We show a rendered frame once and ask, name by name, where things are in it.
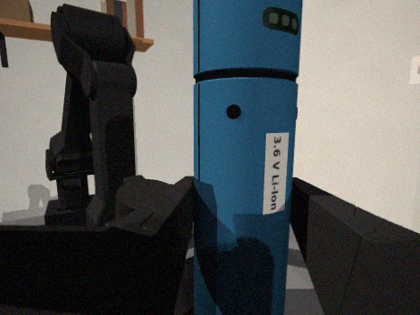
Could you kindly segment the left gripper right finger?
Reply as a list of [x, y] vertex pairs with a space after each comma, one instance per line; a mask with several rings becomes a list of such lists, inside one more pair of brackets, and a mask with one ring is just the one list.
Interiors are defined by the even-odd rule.
[[420, 234], [292, 178], [291, 228], [324, 315], [420, 315]]

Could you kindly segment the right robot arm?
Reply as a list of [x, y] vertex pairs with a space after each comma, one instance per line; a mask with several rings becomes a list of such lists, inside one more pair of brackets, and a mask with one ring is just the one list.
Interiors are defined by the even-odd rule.
[[45, 152], [46, 175], [57, 179], [56, 211], [87, 206], [86, 226], [108, 226], [173, 185], [136, 176], [136, 46], [116, 15], [67, 4], [52, 12], [51, 34], [67, 71], [62, 130]]

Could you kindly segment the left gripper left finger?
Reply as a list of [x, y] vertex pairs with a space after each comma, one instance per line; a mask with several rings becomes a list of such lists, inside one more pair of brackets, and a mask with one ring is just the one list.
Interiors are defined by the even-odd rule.
[[186, 176], [108, 226], [0, 225], [0, 299], [173, 315], [193, 223]]

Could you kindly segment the blue electric nut driver barrel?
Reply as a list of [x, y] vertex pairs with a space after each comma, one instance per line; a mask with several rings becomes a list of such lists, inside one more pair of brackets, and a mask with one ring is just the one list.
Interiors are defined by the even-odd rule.
[[302, 2], [193, 0], [195, 315], [284, 315]]

